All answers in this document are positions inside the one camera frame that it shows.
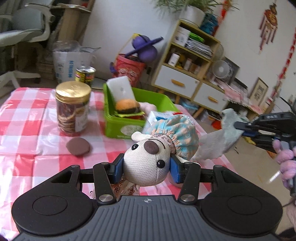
plastic bag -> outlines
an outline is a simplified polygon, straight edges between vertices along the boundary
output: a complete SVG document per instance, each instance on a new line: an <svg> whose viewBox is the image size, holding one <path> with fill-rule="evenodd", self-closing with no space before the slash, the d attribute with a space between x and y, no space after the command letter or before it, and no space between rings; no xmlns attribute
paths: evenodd
<svg viewBox="0 0 296 241"><path fill-rule="evenodd" d="M77 41L58 41L53 46L54 71L57 80L73 81L75 71L82 65L92 66L96 57L93 55L100 48L82 47Z"/></svg>

potted plant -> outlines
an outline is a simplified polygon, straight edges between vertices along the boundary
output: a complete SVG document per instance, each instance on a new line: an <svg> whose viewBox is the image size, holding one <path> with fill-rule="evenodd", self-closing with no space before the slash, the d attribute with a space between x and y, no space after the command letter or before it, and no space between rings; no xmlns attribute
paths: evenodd
<svg viewBox="0 0 296 241"><path fill-rule="evenodd" d="M154 0L155 7L161 10L168 10L173 12L182 11L180 18L188 22L196 24L198 27L202 24L205 13L213 12L216 6L225 6L227 8L234 8L233 0L217 2L215 0Z"/></svg>

toy nose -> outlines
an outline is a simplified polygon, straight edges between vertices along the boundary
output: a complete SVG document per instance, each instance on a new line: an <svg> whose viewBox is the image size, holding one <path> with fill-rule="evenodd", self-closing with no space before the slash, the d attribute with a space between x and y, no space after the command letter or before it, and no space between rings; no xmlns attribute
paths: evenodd
<svg viewBox="0 0 296 241"><path fill-rule="evenodd" d="M144 143L144 149L147 151L149 154L157 154L159 152L159 147L154 141L145 141Z"/></svg>

picture frame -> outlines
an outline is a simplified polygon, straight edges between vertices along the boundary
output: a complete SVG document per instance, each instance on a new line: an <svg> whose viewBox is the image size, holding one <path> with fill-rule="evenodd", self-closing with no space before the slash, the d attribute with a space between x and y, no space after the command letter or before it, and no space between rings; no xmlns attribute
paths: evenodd
<svg viewBox="0 0 296 241"><path fill-rule="evenodd" d="M235 76L239 70L239 66L236 63L232 62L227 57L224 57L223 60L229 65L230 73L229 73L229 76L224 78L222 81L225 82L226 84L229 84L235 79Z"/></svg>
<svg viewBox="0 0 296 241"><path fill-rule="evenodd" d="M259 106L268 90L268 85L258 77L252 92L250 93L249 99L253 105Z"/></svg>

chair wheel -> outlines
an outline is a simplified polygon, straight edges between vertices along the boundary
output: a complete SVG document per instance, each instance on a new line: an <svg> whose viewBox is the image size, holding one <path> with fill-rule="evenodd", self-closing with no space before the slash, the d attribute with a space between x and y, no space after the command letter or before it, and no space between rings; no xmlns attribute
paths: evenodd
<svg viewBox="0 0 296 241"><path fill-rule="evenodd" d="M35 84L40 84L40 82L41 82L41 78L35 78L35 80L34 80Z"/></svg>

